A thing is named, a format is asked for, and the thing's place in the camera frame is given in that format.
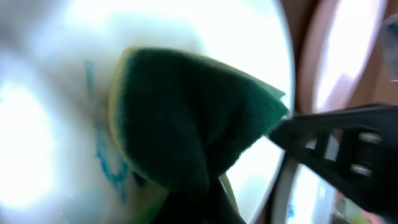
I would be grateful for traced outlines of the green yellow sponge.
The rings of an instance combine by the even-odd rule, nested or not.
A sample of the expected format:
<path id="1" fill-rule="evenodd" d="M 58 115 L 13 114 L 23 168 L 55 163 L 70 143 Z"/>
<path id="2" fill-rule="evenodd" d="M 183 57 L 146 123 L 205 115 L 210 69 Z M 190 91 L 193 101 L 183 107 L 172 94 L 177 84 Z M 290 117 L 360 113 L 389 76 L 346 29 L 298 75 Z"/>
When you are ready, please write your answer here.
<path id="1" fill-rule="evenodd" d="M 221 176 L 288 114 L 277 88 L 202 55 L 125 49 L 108 100 L 129 167 L 168 191 L 154 223 L 241 223 Z"/>

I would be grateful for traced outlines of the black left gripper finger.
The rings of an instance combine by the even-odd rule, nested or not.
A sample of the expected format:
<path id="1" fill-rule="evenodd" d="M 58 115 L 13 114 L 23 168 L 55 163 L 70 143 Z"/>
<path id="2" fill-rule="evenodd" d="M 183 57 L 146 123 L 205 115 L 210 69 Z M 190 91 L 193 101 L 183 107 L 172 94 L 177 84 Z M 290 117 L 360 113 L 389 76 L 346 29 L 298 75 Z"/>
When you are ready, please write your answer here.
<path id="1" fill-rule="evenodd" d="M 396 106 L 295 116 L 269 138 L 367 212 L 397 217 Z"/>

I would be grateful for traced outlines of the white plate blue stain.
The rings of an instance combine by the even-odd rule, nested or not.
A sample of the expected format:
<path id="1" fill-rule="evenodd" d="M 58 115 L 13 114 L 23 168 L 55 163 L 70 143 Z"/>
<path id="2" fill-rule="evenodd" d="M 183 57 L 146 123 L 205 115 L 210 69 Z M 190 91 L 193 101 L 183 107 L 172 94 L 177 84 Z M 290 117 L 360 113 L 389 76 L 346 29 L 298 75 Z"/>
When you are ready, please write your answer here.
<path id="1" fill-rule="evenodd" d="M 280 1 L 2 1 L 2 223 L 150 222 L 167 193 L 136 182 L 107 121 L 128 47 L 214 58 L 294 105 Z"/>

